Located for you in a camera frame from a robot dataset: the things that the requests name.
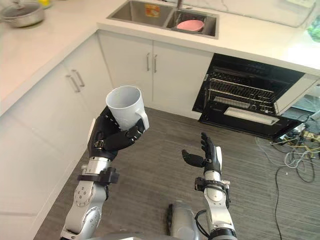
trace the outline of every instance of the robotic hand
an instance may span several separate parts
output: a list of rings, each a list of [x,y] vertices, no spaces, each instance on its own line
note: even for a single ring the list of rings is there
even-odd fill
[[[204,132],[201,133],[201,144],[201,148],[205,152],[205,158],[182,150],[182,157],[187,164],[198,168],[204,167],[204,178],[197,177],[194,188],[204,193],[207,223],[210,232],[203,233],[200,230],[200,224],[196,222],[196,225],[200,232],[210,240],[237,240],[235,227],[228,211],[230,182],[222,180],[221,148],[215,146],[210,137]]]
[[[121,131],[108,107],[93,120],[87,145],[89,162],[78,176],[73,204],[61,231],[62,240],[86,240],[93,236],[103,203],[108,199],[108,185],[117,183],[119,178],[111,162],[119,150],[134,144],[144,131],[142,119],[129,130]]]

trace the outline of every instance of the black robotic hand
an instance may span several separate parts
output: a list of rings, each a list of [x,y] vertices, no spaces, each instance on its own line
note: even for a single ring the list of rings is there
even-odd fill
[[[184,161],[194,167],[203,168],[204,171],[214,170],[221,173],[221,166],[217,157],[216,146],[211,141],[211,138],[206,133],[201,133],[201,149],[205,153],[205,158],[188,153],[185,149],[182,150],[182,157]]]
[[[201,133],[201,149],[205,152],[205,158],[213,160],[216,157],[216,147],[212,143],[211,138],[205,132]]]
[[[108,107],[95,120],[87,145],[89,157],[113,160],[118,150],[125,149],[138,140],[145,130],[142,119],[129,130],[121,131]]]

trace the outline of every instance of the stainless steel pot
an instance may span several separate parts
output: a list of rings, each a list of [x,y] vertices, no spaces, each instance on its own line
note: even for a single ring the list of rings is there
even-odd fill
[[[45,11],[40,3],[16,1],[0,11],[0,18],[13,28],[21,28],[41,22]]]

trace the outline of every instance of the kitchen sink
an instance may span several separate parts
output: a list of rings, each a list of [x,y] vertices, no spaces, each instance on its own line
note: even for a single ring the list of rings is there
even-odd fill
[[[178,9],[173,6],[129,0],[107,18],[218,39],[219,16],[191,9]],[[200,31],[177,28],[179,23],[187,20],[203,21],[204,27]]]
[[[143,1],[128,1],[108,18],[162,27],[173,9]]]

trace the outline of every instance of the white mug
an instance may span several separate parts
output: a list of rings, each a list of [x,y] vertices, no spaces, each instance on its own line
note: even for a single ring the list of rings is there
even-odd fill
[[[144,130],[149,128],[149,120],[139,88],[135,86],[117,87],[109,92],[105,102],[123,131],[133,127],[140,118],[143,121]]]

